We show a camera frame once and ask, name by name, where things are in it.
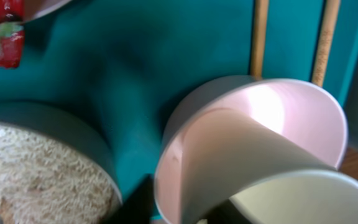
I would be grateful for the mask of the grey bowl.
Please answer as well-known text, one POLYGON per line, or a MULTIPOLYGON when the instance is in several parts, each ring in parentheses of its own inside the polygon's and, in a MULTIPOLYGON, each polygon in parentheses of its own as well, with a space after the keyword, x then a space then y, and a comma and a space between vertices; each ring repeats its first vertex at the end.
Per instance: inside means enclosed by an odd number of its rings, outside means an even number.
MULTIPOLYGON (((88 157, 110 176, 122 203, 109 146, 98 132, 76 116, 38 103, 2 103, 0 124, 44 135, 88 157)), ((112 214, 99 223, 105 222, 112 214)), ((10 222, 7 218, 0 217, 0 223, 10 222)))

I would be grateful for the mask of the rice pile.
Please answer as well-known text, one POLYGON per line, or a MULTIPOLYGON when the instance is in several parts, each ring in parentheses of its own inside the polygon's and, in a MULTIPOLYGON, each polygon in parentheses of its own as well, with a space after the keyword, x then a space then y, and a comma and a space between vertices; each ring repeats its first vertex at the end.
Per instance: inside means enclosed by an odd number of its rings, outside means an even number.
POLYGON ((0 124, 0 217, 10 223, 99 223, 121 205, 97 163, 44 135, 0 124))

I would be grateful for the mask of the red snack wrapper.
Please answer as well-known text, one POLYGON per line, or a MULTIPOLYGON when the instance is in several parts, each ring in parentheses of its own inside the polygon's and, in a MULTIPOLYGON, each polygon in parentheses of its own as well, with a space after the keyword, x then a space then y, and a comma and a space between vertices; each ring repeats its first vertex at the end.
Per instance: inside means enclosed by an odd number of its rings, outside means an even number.
POLYGON ((24 48, 23 0, 0 0, 0 67, 17 68, 24 48))

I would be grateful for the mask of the white paper cup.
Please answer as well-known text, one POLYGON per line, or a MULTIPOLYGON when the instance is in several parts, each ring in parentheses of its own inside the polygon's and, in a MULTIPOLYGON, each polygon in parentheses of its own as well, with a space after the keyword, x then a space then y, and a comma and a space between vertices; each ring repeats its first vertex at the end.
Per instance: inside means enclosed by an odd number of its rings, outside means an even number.
POLYGON ((180 220, 227 199, 252 223, 358 224, 358 181, 238 111, 215 110, 185 133, 180 220))

